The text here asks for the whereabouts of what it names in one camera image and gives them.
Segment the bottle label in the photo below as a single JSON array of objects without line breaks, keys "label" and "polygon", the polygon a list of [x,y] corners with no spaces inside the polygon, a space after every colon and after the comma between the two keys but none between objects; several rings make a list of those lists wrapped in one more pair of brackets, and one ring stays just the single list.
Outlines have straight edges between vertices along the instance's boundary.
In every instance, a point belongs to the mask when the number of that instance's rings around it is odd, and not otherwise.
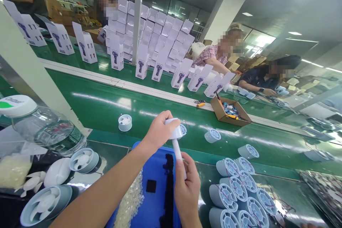
[{"label": "bottle label", "polygon": [[35,142],[57,153],[74,148],[84,135],[68,120],[53,122],[35,135]]}]

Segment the blue tray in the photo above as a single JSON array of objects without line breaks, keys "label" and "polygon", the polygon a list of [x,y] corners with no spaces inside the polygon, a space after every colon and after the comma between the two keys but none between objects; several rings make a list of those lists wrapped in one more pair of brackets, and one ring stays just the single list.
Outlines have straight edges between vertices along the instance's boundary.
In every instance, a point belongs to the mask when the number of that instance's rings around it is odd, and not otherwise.
[{"label": "blue tray", "polygon": [[[136,142],[133,145],[133,149],[140,142]],[[144,195],[144,201],[138,209],[137,215],[131,221],[131,228],[157,228],[160,227],[159,218],[165,214],[164,201],[165,201],[165,189],[166,189],[166,174],[163,165],[166,164],[165,154],[173,155],[173,188],[175,188],[176,182],[176,157],[173,149],[161,147],[156,153],[150,157],[145,163],[142,171],[142,193]],[[157,181],[156,192],[146,192],[147,180]],[[114,211],[110,217],[106,228],[113,228],[118,208]],[[173,200],[173,227],[181,228],[181,221],[176,208],[175,201]]]}]

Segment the plaid shirt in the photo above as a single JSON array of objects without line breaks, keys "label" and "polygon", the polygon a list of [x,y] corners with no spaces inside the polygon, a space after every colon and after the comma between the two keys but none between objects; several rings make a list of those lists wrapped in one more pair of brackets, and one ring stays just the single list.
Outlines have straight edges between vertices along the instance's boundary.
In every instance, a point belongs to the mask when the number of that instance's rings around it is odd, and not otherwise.
[{"label": "plaid shirt", "polygon": [[205,66],[206,62],[204,60],[209,59],[209,58],[215,58],[217,59],[220,63],[225,65],[227,63],[227,57],[216,57],[217,54],[217,45],[211,45],[205,48],[201,54],[194,60],[192,67],[194,68],[195,65],[197,66]]}]

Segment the plastic water bottle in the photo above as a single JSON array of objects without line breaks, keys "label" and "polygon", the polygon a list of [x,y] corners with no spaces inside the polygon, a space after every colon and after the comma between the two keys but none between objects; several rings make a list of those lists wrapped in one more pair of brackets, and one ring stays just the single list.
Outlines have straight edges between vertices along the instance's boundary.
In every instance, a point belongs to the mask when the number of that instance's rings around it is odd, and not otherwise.
[{"label": "plastic water bottle", "polygon": [[2,98],[0,113],[12,120],[14,129],[25,140],[64,157],[87,145],[86,137],[63,114],[38,106],[26,95]]}]

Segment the white fan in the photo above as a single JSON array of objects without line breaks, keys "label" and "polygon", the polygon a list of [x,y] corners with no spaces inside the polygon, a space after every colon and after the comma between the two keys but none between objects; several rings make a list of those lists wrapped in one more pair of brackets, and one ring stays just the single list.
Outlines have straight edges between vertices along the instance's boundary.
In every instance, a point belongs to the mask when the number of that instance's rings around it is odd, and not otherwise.
[{"label": "white fan", "polygon": [[52,212],[58,203],[60,197],[59,190],[51,187],[47,192],[41,195],[33,204],[38,205],[32,210],[30,214],[30,221],[33,222],[34,218],[39,215],[39,220],[44,220]]}]

